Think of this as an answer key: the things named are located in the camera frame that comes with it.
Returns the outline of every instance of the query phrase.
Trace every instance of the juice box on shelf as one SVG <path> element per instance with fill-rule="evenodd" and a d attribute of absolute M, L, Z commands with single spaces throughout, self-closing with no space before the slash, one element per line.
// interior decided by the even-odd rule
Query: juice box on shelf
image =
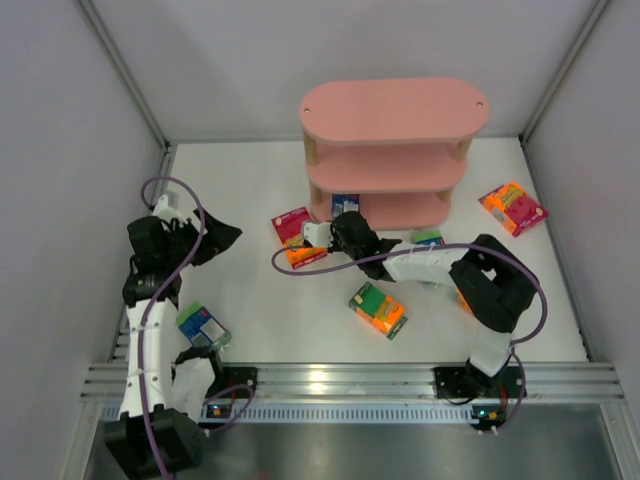
<path fill-rule="evenodd" d="M 338 194 L 331 197 L 331 215 L 336 218 L 344 212 L 360 211 L 360 195 L 357 193 Z"/>

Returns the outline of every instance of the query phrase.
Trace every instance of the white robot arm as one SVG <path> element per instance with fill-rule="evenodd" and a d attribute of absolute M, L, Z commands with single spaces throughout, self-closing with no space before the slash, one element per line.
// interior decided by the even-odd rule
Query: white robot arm
<path fill-rule="evenodd" d="M 242 233 L 204 209 L 203 213 L 205 233 L 187 268 L 227 250 Z M 127 230 L 134 250 L 122 289 L 130 327 L 127 386 L 119 421 L 106 424 L 104 431 L 105 444 L 127 477 L 142 479 L 159 473 L 144 423 L 146 412 L 167 471 L 194 467 L 202 461 L 205 440 L 197 423 L 202 404 L 207 393 L 222 389 L 219 380 L 223 376 L 213 347 L 191 347 L 175 323 L 182 280 L 173 275 L 195 245 L 199 230 L 170 205 L 168 195 L 160 197 L 150 216 L 130 223 Z M 170 277 L 173 280 L 161 290 Z M 158 298 L 143 325 L 144 312 L 154 296 Z"/>
<path fill-rule="evenodd" d="M 379 254 L 387 258 L 359 265 L 374 280 L 417 280 L 457 288 L 479 320 L 480 328 L 468 361 L 469 381 L 489 385 L 505 367 L 520 314 L 533 300 L 536 288 L 513 266 L 489 254 L 451 249 L 413 252 L 421 247 L 400 240 L 379 239 L 358 212 L 347 212 L 331 223 L 308 222 L 303 227 L 307 244 L 343 251 L 353 260 Z M 474 245 L 521 263 L 498 240 L 480 235 Z M 490 280 L 483 272 L 494 270 Z"/>

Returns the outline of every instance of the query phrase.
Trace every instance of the pink shelf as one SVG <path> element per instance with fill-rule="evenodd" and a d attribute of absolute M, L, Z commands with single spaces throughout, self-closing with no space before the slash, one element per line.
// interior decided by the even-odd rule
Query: pink shelf
<path fill-rule="evenodd" d="M 435 193 L 370 193 L 360 196 L 360 212 L 374 230 L 404 230 L 438 225 L 449 214 L 451 201 Z M 322 203 L 312 204 L 316 220 L 330 222 L 331 194 L 323 192 Z"/>
<path fill-rule="evenodd" d="M 318 145 L 311 182 L 330 193 L 439 192 L 456 185 L 467 161 L 451 144 L 336 147 Z"/>
<path fill-rule="evenodd" d="M 489 103 L 457 78 L 331 82 L 300 104 L 304 130 L 320 143 L 381 145 L 471 138 L 489 118 Z"/>

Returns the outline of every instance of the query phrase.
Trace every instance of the red juice box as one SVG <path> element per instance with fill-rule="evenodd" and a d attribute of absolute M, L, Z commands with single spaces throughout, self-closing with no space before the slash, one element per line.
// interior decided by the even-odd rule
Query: red juice box
<path fill-rule="evenodd" d="M 501 185 L 478 201 L 514 237 L 549 216 L 516 182 Z"/>
<path fill-rule="evenodd" d="M 283 247 L 297 247 L 304 245 L 302 225 L 310 219 L 307 209 L 300 207 L 272 218 L 271 224 L 276 229 Z M 327 251 L 324 248 L 296 248 L 287 250 L 286 254 L 291 268 L 296 270 L 326 257 Z"/>

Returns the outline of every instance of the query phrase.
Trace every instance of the white platform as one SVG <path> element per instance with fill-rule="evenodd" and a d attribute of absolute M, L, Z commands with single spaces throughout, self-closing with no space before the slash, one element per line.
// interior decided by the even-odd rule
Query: white platform
<path fill-rule="evenodd" d="M 586 361 L 546 228 L 538 225 L 514 239 L 477 201 L 510 180 L 533 191 L 517 139 L 474 140 L 468 158 L 467 174 L 453 193 L 451 214 L 440 226 L 445 240 L 471 242 L 480 233 L 492 234 L 540 279 L 549 299 L 549 320 L 538 337 L 518 347 L 523 360 Z M 468 358 L 477 321 L 452 301 L 452 292 L 445 287 L 378 282 L 407 307 L 409 321 L 390 341 L 347 307 L 367 280 L 357 268 L 305 278 L 273 270 L 270 258 L 280 245 L 270 219 L 309 202 L 302 142 L 179 145 L 172 175 L 191 185 L 214 217 L 244 231 L 229 251 L 183 275 L 182 306 L 200 301 L 233 333 L 225 361 L 462 362 Z M 193 208 L 187 194 L 180 192 L 183 214 Z M 410 239 L 410 232 L 383 235 Z M 314 265 L 346 261 L 346 255 L 337 253 Z M 531 331 L 539 315 L 536 297 L 522 315 L 516 336 Z"/>

